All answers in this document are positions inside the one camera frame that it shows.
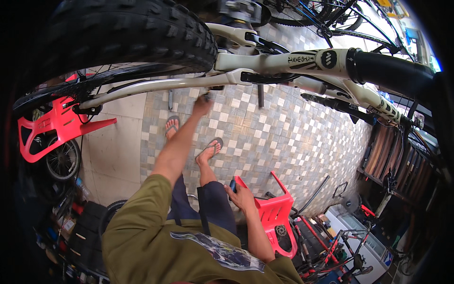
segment checkered floor tile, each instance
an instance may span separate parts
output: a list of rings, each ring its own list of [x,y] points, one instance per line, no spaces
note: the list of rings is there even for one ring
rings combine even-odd
[[[326,48],[324,40],[307,28],[266,25],[260,32],[292,51]],[[194,157],[214,137],[224,141],[223,149],[210,162],[218,180],[228,183],[239,175],[256,196],[267,191],[282,194],[270,175],[273,170],[293,196],[294,207],[301,208],[329,175],[325,187],[305,210],[307,215],[332,204],[332,192],[338,184],[348,181],[348,190],[357,190],[355,169],[370,136],[369,125],[361,120],[353,124],[346,114],[304,101],[299,89],[265,85],[264,91],[265,107],[261,110],[257,86],[226,86],[223,91],[212,92],[213,109],[197,127],[183,171],[188,193],[197,194],[199,185]],[[166,142],[167,118],[179,115],[184,123],[198,96],[199,89],[174,90],[173,110],[169,111],[168,91],[148,93],[142,125],[142,181]]]

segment water bottle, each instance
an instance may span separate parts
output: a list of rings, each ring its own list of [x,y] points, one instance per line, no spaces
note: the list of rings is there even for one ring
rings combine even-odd
[[[85,185],[82,183],[82,180],[78,177],[76,179],[76,186],[82,191],[82,199],[85,201],[85,200],[89,200],[89,196],[90,196],[90,190],[88,190],[88,188],[85,187]]]

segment red plastic chair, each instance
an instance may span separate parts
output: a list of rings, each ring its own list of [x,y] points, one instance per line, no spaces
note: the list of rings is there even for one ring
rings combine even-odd
[[[72,99],[68,97],[54,100],[52,102],[52,110],[41,116],[36,121],[29,121],[24,117],[21,117],[17,120],[17,124],[19,125],[20,153],[27,162],[34,163],[44,157],[50,151],[54,150],[58,146],[61,146],[63,143],[70,141],[71,139],[117,122],[116,118],[111,118],[108,120],[88,122],[87,124],[83,124],[82,122],[80,122],[79,117],[77,117],[77,114],[75,114],[71,108],[63,109],[63,104],[65,102],[70,102],[71,100]],[[87,115],[80,115],[80,119],[83,122],[88,121]],[[31,129],[31,133],[25,143],[22,141],[22,127]],[[30,146],[35,136],[51,130],[57,131],[58,140],[39,153],[30,154]]]
[[[279,184],[281,189],[284,191],[284,195],[271,198],[269,200],[254,199],[255,205],[258,209],[262,226],[265,229],[273,250],[292,259],[298,250],[295,236],[293,235],[290,223],[288,222],[288,216],[290,215],[291,206],[293,205],[293,198],[282,182],[277,178],[274,171],[271,171],[271,174],[276,179],[277,184]],[[235,176],[235,182],[242,187],[248,188],[239,176]],[[276,231],[274,228],[279,225],[284,225],[287,229],[291,241],[290,252],[284,251],[277,242]]]

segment workshop floor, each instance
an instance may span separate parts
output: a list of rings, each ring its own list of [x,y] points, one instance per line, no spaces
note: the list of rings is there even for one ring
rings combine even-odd
[[[291,51],[327,48],[323,39],[305,27],[268,24],[259,30],[262,37]],[[335,48],[373,48],[362,39],[348,36],[334,38],[333,44]],[[348,181],[348,190],[358,190],[356,168],[371,127],[361,120],[353,124],[346,114],[302,100],[299,89],[265,85],[264,90],[265,107],[261,110],[257,86],[227,86],[213,92],[214,107],[197,128],[183,171],[188,193],[196,194],[199,186],[200,172],[194,157],[214,137],[224,141],[220,154],[211,160],[218,180],[228,183],[233,175],[239,175],[256,196],[282,192],[270,175],[272,170],[290,191],[296,208],[301,208],[330,176],[305,210],[308,215],[332,203],[330,195],[338,184]],[[81,176],[94,201],[109,205],[128,199],[139,189],[165,144],[167,118],[179,115],[185,122],[198,95],[199,89],[175,90],[173,111],[168,111],[168,91],[134,95],[104,105],[95,119],[116,117],[118,122],[85,135],[82,149]]]

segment graphic print on shirt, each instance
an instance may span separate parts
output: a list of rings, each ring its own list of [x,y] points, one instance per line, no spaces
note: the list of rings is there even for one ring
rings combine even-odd
[[[202,233],[170,232],[174,239],[190,239],[204,247],[223,267],[233,270],[257,270],[262,273],[265,264],[248,251]]]

